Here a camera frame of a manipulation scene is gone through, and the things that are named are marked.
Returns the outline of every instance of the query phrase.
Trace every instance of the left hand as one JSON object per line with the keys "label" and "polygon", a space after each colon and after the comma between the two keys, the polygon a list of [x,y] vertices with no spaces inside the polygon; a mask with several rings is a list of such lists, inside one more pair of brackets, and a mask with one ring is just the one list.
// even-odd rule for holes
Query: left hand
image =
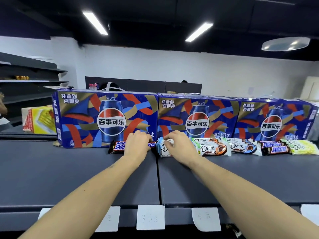
{"label": "left hand", "polygon": [[144,161],[147,151],[151,148],[148,143],[152,141],[152,137],[145,132],[136,131],[130,133],[125,142],[124,156],[128,159],[135,160],[138,166]]}

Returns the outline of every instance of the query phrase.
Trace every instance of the pepsi logo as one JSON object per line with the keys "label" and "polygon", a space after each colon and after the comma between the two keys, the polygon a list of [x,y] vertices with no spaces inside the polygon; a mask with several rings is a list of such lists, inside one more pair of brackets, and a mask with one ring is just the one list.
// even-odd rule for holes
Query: pepsi logo
{"label": "pepsi logo", "polygon": [[266,138],[271,138],[280,131],[282,120],[280,116],[271,115],[267,117],[260,126],[261,134]]}
{"label": "pepsi logo", "polygon": [[110,107],[99,113],[97,124],[100,131],[105,135],[116,136],[125,129],[126,119],[120,110]]}
{"label": "pepsi logo", "polygon": [[186,120],[186,131],[193,136],[203,134],[209,126],[209,117],[204,112],[194,112]]}

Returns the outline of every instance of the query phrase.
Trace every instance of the black ceiling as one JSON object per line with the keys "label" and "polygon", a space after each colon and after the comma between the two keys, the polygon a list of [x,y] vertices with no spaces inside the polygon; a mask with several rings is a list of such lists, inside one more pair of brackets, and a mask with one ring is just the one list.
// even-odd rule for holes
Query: black ceiling
{"label": "black ceiling", "polygon": [[[41,16],[54,22],[56,26],[48,23],[54,34],[69,31],[80,44],[319,60],[319,0],[2,1],[42,23]],[[93,11],[105,27],[110,25],[109,35],[100,35],[82,10]],[[214,26],[186,43],[185,39],[205,21]],[[289,36],[312,40],[307,48],[295,51],[261,50],[263,42]]]}

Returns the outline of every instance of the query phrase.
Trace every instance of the blue cardboard box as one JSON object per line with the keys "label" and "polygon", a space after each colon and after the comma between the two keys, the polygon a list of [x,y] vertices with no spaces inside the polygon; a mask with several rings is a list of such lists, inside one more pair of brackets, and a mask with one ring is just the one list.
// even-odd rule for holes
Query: blue cardboard box
{"label": "blue cardboard box", "polygon": [[52,101],[58,140],[64,148],[108,147],[136,130],[156,139],[156,93],[58,89]]}
{"label": "blue cardboard box", "polygon": [[231,137],[239,101],[224,96],[159,93],[157,137],[179,130],[189,137]]}
{"label": "blue cardboard box", "polygon": [[240,98],[234,138],[304,140],[318,107],[297,99]]}

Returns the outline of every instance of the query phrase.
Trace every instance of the black hair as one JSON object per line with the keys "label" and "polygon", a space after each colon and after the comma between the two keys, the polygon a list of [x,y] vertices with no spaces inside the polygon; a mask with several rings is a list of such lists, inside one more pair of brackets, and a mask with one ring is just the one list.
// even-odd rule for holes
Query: black hair
{"label": "black hair", "polygon": [[[107,86],[107,83],[101,84],[101,85],[100,85],[100,90],[105,89],[106,86]],[[118,89],[112,89],[112,87],[113,87],[113,88],[120,88],[117,84],[115,84],[115,83],[113,83],[113,82],[110,84],[110,90],[111,90],[111,91],[119,91]]]}

